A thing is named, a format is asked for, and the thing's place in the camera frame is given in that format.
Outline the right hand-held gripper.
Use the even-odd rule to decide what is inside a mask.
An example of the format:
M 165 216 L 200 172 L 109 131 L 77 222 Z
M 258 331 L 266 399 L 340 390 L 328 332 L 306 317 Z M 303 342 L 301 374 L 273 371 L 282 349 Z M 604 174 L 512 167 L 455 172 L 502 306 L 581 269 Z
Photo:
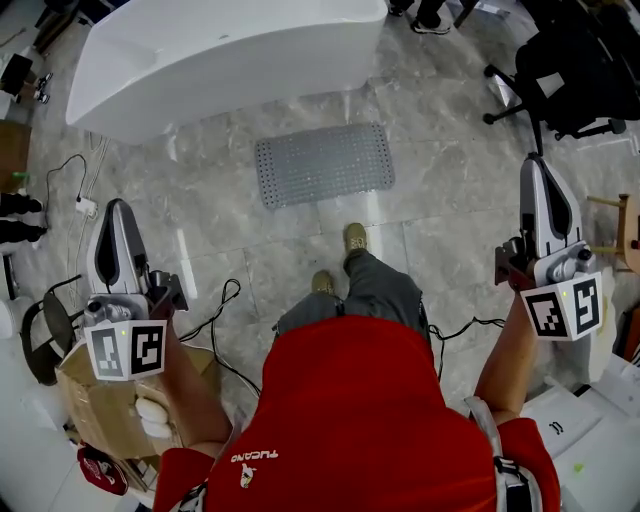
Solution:
M 495 249 L 495 283 L 508 282 L 521 296 L 536 336 L 576 341 L 599 328 L 602 273 L 580 241 L 579 204 L 561 174 L 537 153 L 528 154 L 520 170 L 520 234 L 523 239 Z

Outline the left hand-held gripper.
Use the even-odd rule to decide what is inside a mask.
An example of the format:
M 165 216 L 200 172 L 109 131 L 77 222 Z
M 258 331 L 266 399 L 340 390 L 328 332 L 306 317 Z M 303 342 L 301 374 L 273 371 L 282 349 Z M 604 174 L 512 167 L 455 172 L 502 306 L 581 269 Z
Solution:
M 128 294 L 131 259 L 142 294 Z M 169 321 L 188 305 L 175 274 L 153 271 L 148 290 L 146 249 L 135 215 L 122 199 L 105 207 L 86 267 L 94 295 L 84 309 L 84 335 L 95 377 L 134 381 L 162 373 Z

